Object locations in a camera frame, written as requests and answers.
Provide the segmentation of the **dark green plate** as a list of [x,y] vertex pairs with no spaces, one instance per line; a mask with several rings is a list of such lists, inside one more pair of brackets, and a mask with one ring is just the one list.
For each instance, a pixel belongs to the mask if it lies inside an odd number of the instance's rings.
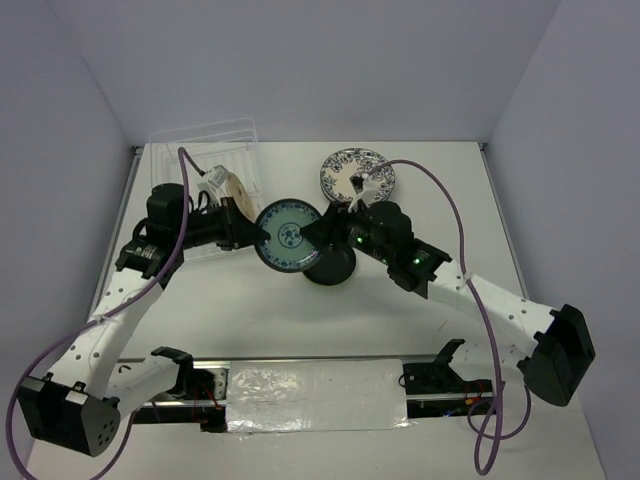
[[351,247],[326,250],[311,268],[303,272],[308,280],[320,282],[345,282],[354,273],[356,255]]

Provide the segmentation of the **teal green plate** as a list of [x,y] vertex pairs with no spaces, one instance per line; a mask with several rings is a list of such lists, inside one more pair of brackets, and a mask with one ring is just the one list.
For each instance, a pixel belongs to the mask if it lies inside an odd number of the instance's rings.
[[255,245],[258,257],[281,273],[301,273],[320,259],[319,250],[302,236],[301,230],[321,217],[311,204],[282,199],[266,206],[255,225],[270,238]]

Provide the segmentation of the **white pink plate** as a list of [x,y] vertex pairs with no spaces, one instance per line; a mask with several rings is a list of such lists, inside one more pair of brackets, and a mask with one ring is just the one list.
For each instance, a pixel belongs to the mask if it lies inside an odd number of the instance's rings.
[[321,191],[324,197],[331,202],[350,203],[352,201],[352,197],[348,193],[341,192],[335,186],[326,187],[322,184]]

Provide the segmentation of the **beige plate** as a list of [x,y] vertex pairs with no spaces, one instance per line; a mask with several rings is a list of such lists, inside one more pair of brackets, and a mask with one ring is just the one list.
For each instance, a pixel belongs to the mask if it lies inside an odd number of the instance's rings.
[[240,178],[235,173],[230,172],[226,177],[224,186],[227,195],[234,200],[240,212],[248,220],[254,222],[257,217],[255,207]]

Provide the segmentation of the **dark patterned plate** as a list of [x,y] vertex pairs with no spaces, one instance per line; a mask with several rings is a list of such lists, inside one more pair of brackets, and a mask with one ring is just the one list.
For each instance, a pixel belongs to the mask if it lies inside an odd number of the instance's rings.
[[[322,163],[319,171],[320,187],[322,184],[326,187],[335,186],[341,192],[348,193],[353,199],[355,192],[349,178],[354,174],[369,173],[374,167],[386,161],[387,159],[379,153],[364,148],[339,150],[327,157]],[[396,175],[393,168],[387,166],[374,174],[383,175],[386,178],[391,197],[396,186]]]

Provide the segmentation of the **lime green plate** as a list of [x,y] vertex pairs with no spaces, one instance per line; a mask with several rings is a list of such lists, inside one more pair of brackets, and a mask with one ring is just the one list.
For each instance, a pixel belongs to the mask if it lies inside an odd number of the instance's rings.
[[320,281],[315,281],[315,280],[309,280],[311,282],[311,284],[316,285],[316,286],[320,286],[323,288],[337,288],[340,286],[343,286],[345,284],[345,282],[320,282]]

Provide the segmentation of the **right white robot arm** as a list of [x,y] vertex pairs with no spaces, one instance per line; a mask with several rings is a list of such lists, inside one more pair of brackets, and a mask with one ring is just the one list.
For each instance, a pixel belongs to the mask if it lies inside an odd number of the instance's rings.
[[535,303],[463,269],[415,237],[410,218],[390,201],[351,212],[339,203],[301,231],[320,251],[349,246],[385,264],[401,289],[490,325],[510,340],[502,370],[541,400],[568,405],[596,352],[584,314]]

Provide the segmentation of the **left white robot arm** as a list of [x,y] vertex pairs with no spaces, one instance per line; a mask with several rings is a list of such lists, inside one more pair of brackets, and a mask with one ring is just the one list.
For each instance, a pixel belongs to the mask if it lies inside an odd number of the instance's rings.
[[183,264],[185,250],[215,244],[231,251],[270,236],[230,197],[215,207],[189,207],[182,185],[153,188],[147,215],[121,249],[86,329],[73,335],[45,375],[19,382],[17,401],[33,438],[96,457],[114,440],[123,417],[159,394],[181,399],[193,392],[192,355],[161,346],[141,364],[118,373],[121,353]]

